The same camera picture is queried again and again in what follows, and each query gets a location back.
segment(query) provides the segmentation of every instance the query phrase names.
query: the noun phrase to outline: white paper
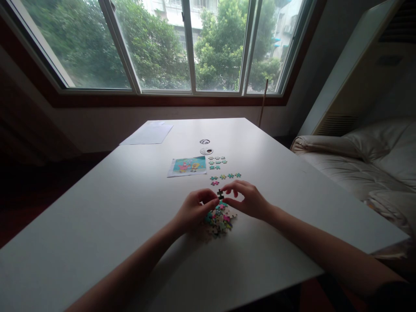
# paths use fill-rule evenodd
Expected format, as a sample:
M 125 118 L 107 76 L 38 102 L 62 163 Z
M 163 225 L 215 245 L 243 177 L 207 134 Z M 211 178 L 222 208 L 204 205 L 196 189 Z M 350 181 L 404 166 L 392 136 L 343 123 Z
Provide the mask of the white paper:
M 173 125 L 143 125 L 120 145 L 160 144 L 163 142 Z
M 151 122 L 149 123 L 149 125 L 150 125 L 150 126 L 161 126 L 161 125 L 163 125 L 164 123 L 165 123 L 164 121 L 154 120 L 154 121 L 151 121 Z

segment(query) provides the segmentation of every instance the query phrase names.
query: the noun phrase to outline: cartoon character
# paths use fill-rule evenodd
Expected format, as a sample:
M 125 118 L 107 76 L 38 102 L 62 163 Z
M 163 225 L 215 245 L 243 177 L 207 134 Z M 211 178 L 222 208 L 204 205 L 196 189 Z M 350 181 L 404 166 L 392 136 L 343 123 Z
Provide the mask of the cartoon character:
M 185 162 L 183 163 L 183 166 L 179 165 L 179 173 L 184 173 L 189 168 L 190 165 L 187 165 Z
M 198 169 L 198 167 L 200 166 L 200 163 L 195 162 L 192 164 L 192 168 L 191 168 L 191 172 L 196 172 L 196 169 Z

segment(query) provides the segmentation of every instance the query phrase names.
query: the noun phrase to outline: green leaves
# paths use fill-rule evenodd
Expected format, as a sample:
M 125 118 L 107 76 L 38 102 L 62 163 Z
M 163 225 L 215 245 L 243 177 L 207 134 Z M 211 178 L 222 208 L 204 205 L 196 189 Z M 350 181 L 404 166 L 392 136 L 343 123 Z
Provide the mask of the green leaves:
M 77 87 L 129 88 L 117 49 L 98 0 L 22 0 L 51 49 Z M 148 12 L 139 0 L 113 0 L 117 19 L 142 88 L 190 89 L 186 51 L 176 26 L 162 11 Z M 217 16 L 201 13 L 201 37 L 195 43 L 198 90 L 236 91 L 248 13 L 248 0 L 219 0 Z M 272 49 L 274 0 L 261 8 L 250 85 L 274 83 L 278 59 L 265 57 Z

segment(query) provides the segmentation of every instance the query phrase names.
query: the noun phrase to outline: puzzle box picture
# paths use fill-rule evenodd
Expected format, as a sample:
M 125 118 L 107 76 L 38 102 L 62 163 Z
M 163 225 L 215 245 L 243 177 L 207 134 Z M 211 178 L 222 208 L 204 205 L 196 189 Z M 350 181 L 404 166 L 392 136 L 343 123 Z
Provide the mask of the puzzle box picture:
M 173 159 L 168 177 L 191 176 L 207 173 L 205 156 Z

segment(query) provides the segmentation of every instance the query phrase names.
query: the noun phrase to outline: wooden floor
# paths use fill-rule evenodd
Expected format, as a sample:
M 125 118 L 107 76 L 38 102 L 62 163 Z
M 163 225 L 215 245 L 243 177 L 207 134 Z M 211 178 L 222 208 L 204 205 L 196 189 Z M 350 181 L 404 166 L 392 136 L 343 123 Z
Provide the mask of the wooden floor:
M 44 167 L 13 167 L 1 170 L 5 182 L 0 199 L 0 248 L 94 168 L 108 153 L 93 157 L 50 163 Z M 358 311 L 365 305 L 348 293 Z M 294 286 L 282 295 L 274 294 L 237 309 L 275 311 L 276 303 L 295 307 L 295 311 L 335 311 L 316 279 Z

